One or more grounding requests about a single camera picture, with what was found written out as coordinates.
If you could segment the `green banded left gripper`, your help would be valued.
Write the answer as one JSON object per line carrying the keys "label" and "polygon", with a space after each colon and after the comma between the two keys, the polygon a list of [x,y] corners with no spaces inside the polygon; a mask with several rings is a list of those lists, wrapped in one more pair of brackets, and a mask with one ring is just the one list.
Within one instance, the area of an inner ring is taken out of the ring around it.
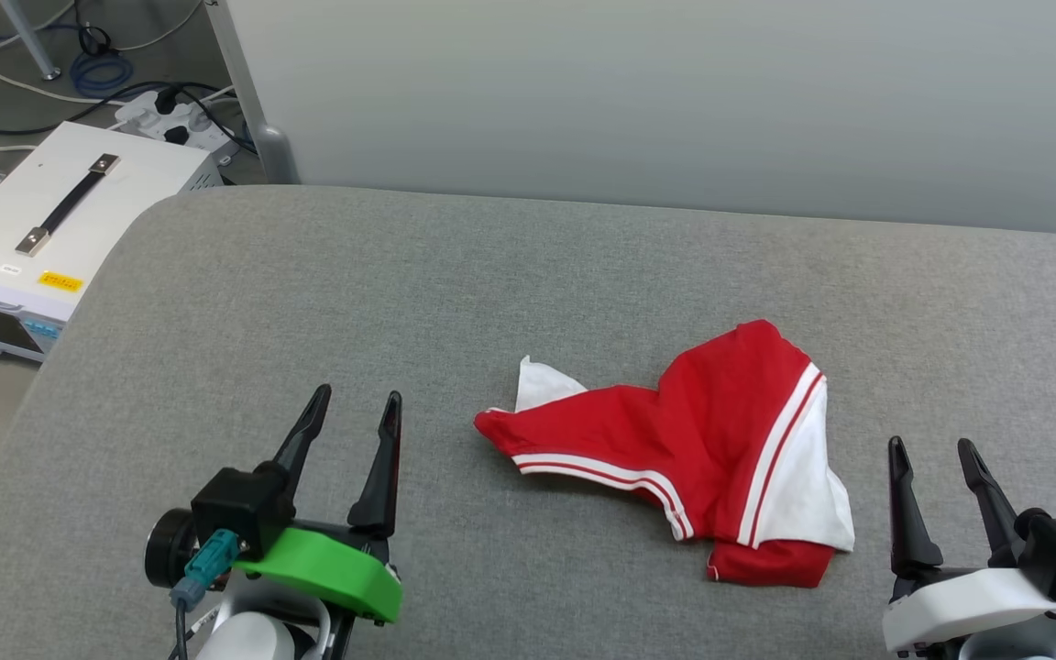
{"label": "green banded left gripper", "polygon": [[[272,463],[296,489],[315,439],[323,429],[332,397],[320,384],[286,434]],[[294,523],[280,531],[259,559],[239,557],[232,567],[264,577],[345,611],[390,625],[399,619],[403,588],[386,560],[386,542],[397,526],[402,441],[402,395],[391,391],[378,426],[379,444],[360,497],[348,509],[350,544],[312,526]]]}

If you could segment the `grey metal partition post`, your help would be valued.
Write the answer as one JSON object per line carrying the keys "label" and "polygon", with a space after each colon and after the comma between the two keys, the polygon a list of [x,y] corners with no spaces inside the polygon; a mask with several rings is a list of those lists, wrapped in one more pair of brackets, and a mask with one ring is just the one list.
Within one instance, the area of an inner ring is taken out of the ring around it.
{"label": "grey metal partition post", "polygon": [[247,119],[248,133],[253,142],[261,167],[272,184],[301,183],[296,171],[291,146],[284,131],[267,121],[253,83],[250,64],[239,40],[232,0],[203,0],[208,13],[216,43],[240,100],[240,108]]}

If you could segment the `red and white garment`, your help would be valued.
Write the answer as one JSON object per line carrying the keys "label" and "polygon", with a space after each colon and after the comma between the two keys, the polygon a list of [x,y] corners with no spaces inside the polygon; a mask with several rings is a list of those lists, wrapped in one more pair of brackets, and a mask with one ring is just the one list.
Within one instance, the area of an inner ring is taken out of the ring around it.
{"label": "red and white garment", "polygon": [[653,388],[586,389],[521,360],[510,411],[475,429],[523,475],[640,494],[678,542],[708,539],[708,578],[814,589],[855,545],[827,456],[827,381],[767,319],[684,351]]}

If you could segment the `white equipment box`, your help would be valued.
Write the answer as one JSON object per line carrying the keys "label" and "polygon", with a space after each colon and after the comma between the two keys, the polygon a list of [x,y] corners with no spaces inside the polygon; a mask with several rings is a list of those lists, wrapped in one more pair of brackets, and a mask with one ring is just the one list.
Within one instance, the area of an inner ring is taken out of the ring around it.
{"label": "white equipment box", "polygon": [[[116,167],[76,206],[34,258],[16,245],[40,226],[105,153]],[[62,124],[0,183],[0,355],[42,362],[55,347],[106,256],[153,204],[221,187],[206,151],[96,126]],[[80,293],[42,287],[43,271],[84,280]]]}

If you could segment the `white power strip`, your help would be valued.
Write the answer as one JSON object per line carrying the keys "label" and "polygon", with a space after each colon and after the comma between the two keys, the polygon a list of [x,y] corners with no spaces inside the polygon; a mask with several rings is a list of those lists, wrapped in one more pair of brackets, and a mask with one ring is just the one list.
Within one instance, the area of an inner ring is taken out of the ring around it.
{"label": "white power strip", "polygon": [[177,88],[147,91],[116,109],[115,129],[134,137],[208,151],[224,166],[235,157],[240,146],[206,109],[195,101],[181,102]]}

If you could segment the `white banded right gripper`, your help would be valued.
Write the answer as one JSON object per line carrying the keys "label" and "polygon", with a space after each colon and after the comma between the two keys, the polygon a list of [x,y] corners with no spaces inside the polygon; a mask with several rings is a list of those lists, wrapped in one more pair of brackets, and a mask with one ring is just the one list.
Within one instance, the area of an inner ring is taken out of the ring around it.
{"label": "white banded right gripper", "polygon": [[901,437],[887,444],[891,569],[895,598],[883,615],[885,648],[893,655],[935,655],[938,644],[1022,625],[1046,614],[1056,601],[1032,585],[1018,569],[1024,540],[1018,515],[972,439],[957,442],[965,485],[979,504],[989,568],[943,576],[940,548],[928,534],[914,497],[914,469]]}

